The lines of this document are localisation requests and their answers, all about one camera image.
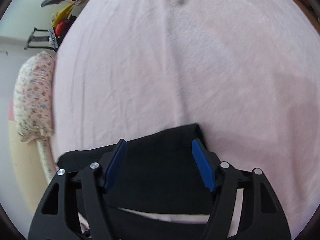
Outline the black pants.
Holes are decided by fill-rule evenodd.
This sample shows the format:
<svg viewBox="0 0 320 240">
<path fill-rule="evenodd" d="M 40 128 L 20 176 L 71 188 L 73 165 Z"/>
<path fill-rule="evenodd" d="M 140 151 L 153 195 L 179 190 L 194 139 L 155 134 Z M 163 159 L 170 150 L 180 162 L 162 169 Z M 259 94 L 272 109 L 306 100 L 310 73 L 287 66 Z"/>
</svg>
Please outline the black pants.
<svg viewBox="0 0 320 240">
<path fill-rule="evenodd" d="M 114 187 L 104 195 L 113 239 L 200 239 L 205 223 L 146 218 L 209 215 L 213 204 L 193 158 L 193 140 L 204 142 L 198 124 L 166 129 L 127 143 Z"/>
</svg>

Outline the floral pillow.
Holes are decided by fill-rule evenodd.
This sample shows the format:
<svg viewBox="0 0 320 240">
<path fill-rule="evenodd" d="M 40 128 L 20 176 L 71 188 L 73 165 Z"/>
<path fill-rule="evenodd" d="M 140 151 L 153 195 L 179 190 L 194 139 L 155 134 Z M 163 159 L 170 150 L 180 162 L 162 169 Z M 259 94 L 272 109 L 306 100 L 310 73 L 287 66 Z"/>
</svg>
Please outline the floral pillow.
<svg viewBox="0 0 320 240">
<path fill-rule="evenodd" d="M 52 82 L 55 60 L 42 51 L 22 64 L 14 88 L 13 113 L 21 142 L 54 134 Z"/>
</svg>

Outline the pink bed blanket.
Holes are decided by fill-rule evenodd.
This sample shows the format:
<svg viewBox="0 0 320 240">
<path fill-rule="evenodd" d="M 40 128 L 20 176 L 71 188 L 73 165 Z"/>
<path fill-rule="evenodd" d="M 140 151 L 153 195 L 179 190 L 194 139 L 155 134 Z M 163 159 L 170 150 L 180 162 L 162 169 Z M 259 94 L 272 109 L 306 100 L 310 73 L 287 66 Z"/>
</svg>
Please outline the pink bed blanket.
<svg viewBox="0 0 320 240">
<path fill-rule="evenodd" d="M 319 205 L 319 34 L 292 0 L 90 0 L 53 84 L 58 159 L 200 124 L 209 149 L 261 168 L 292 236 Z"/>
</svg>

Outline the black metal rack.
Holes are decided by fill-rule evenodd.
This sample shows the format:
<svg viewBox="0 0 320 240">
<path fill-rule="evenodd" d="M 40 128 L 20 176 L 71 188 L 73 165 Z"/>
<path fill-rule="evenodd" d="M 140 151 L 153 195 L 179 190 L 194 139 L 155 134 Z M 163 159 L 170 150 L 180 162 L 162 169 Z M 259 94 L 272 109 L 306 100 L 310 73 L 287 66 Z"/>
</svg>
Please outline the black metal rack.
<svg viewBox="0 0 320 240">
<path fill-rule="evenodd" d="M 28 37 L 24 50 L 43 49 L 57 52 L 59 48 L 56 35 L 53 28 L 50 29 L 33 29 Z"/>
</svg>

